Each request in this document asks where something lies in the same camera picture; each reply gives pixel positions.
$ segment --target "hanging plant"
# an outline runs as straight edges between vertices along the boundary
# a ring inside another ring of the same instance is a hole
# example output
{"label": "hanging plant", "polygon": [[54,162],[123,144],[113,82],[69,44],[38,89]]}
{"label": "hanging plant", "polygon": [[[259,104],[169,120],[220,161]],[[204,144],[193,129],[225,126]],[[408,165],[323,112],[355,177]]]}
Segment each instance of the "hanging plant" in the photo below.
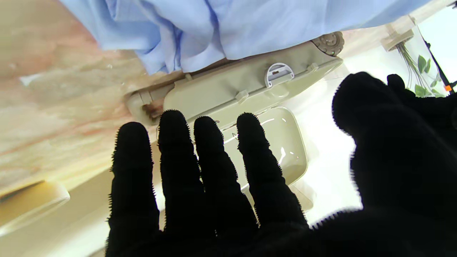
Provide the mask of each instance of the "hanging plant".
{"label": "hanging plant", "polygon": [[415,62],[405,46],[405,41],[398,43],[395,47],[398,50],[401,57],[403,58],[403,60],[405,61],[406,66],[408,67],[408,84],[406,85],[406,87],[411,90],[412,79],[413,77],[415,77],[418,81],[418,84],[415,84],[414,86],[414,93],[416,94],[416,96],[445,97],[443,94],[441,94],[438,90],[434,88],[438,84],[438,82],[441,81],[441,77],[439,74],[436,74],[436,77],[430,84],[428,84],[425,78],[423,77],[423,75],[431,77],[429,75],[431,59],[429,58],[428,60],[426,60],[422,55],[419,55],[417,62]]}

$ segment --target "blue fabric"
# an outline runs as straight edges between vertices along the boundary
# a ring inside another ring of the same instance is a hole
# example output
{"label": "blue fabric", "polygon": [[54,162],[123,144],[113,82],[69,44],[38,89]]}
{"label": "blue fabric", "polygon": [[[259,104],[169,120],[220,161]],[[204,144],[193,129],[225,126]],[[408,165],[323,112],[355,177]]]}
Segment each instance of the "blue fabric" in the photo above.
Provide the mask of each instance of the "blue fabric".
{"label": "blue fabric", "polygon": [[288,48],[395,21],[429,0],[61,0],[104,50],[132,49],[146,70],[192,72],[224,57]]}

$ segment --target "gloved hand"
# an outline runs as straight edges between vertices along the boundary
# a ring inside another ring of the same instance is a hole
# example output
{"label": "gloved hand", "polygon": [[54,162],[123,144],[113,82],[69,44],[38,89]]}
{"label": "gloved hand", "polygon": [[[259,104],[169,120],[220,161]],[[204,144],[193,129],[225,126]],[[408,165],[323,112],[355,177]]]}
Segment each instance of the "gloved hand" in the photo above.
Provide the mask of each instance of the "gloved hand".
{"label": "gloved hand", "polygon": [[[388,80],[385,85],[357,73],[336,92],[333,116],[356,143],[351,175],[363,210],[338,212],[313,230],[253,114],[241,115],[237,128],[259,224],[215,122],[195,121],[197,160],[184,117],[166,111],[158,141],[166,199],[166,226],[160,231],[148,134],[139,123],[125,124],[113,155],[106,255],[454,256],[457,155],[443,138],[457,138],[448,122],[453,112],[429,117],[422,99],[398,90],[397,77]],[[433,101],[435,107],[455,107],[452,99]]]}
{"label": "gloved hand", "polygon": [[113,154],[106,255],[231,256],[250,252],[258,243],[308,231],[300,204],[285,184],[257,117],[244,113],[237,128],[260,224],[240,191],[216,123],[209,117],[195,121],[197,160],[185,118],[179,111],[166,111],[160,119],[158,140],[165,230],[159,230],[151,185],[148,134],[141,124],[127,123],[119,129]]}

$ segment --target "beige plastic panel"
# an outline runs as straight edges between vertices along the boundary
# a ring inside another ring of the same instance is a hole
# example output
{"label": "beige plastic panel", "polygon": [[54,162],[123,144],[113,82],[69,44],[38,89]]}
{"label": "beige plastic panel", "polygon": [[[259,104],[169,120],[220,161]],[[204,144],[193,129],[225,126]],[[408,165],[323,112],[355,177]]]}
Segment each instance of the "beige plastic panel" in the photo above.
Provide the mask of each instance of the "beige plastic panel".
{"label": "beige plastic panel", "polygon": [[[267,90],[265,74],[274,63],[285,63],[295,78]],[[177,109],[189,122],[207,115],[220,121],[220,128],[235,123],[243,112],[260,113],[296,96],[327,73],[342,60],[330,57],[311,42],[241,60],[189,81],[179,81],[165,97],[164,110]],[[239,103],[236,96],[248,92],[249,97]]]}

